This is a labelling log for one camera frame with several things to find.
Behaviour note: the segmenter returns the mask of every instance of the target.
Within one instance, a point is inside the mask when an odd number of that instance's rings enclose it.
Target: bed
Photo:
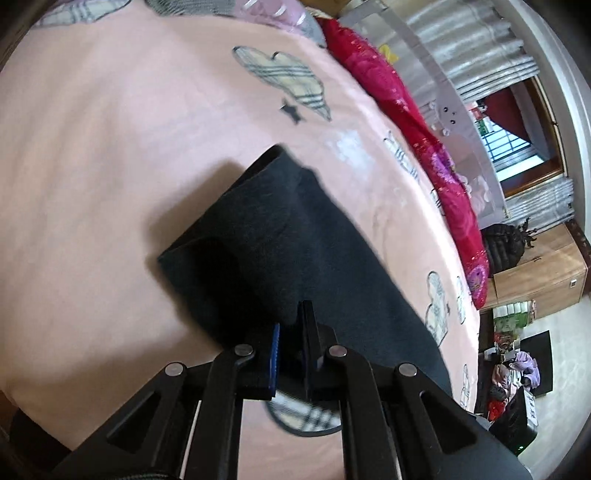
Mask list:
[[[436,332],[453,396],[472,410],[478,313],[396,125],[306,36],[123,3],[31,30],[0,73],[0,390],[73,449],[169,362],[212,360],[219,347],[155,259],[282,143]],[[262,79],[257,62],[311,72],[315,101]],[[244,478],[343,476],[339,435],[290,435],[260,403],[245,405],[241,445]]]

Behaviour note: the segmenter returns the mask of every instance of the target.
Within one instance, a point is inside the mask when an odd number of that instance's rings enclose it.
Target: black speaker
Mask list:
[[[515,455],[523,452],[538,435],[534,396],[521,387],[489,431]]]

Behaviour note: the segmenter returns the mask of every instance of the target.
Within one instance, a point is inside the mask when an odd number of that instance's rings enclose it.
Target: purple cloth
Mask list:
[[[533,372],[530,374],[524,374],[524,377],[530,379],[532,389],[540,386],[540,370],[538,369],[538,362],[536,362],[535,358],[532,358],[529,353],[517,352],[515,362],[511,364],[511,368],[519,372],[522,372],[526,368],[531,368]]]

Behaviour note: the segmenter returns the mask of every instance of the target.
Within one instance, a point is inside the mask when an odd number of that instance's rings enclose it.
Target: red blanket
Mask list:
[[[437,190],[447,225],[464,267],[472,300],[486,301],[488,259],[476,215],[454,164],[431,133],[416,103],[392,66],[366,40],[336,20],[318,19],[328,49],[396,124]]]

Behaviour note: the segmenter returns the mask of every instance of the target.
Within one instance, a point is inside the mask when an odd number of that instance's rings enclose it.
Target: wooden dresser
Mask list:
[[[535,300],[542,318],[578,303],[587,278],[587,265],[566,225],[537,236],[515,268],[488,281],[482,310],[516,301]]]

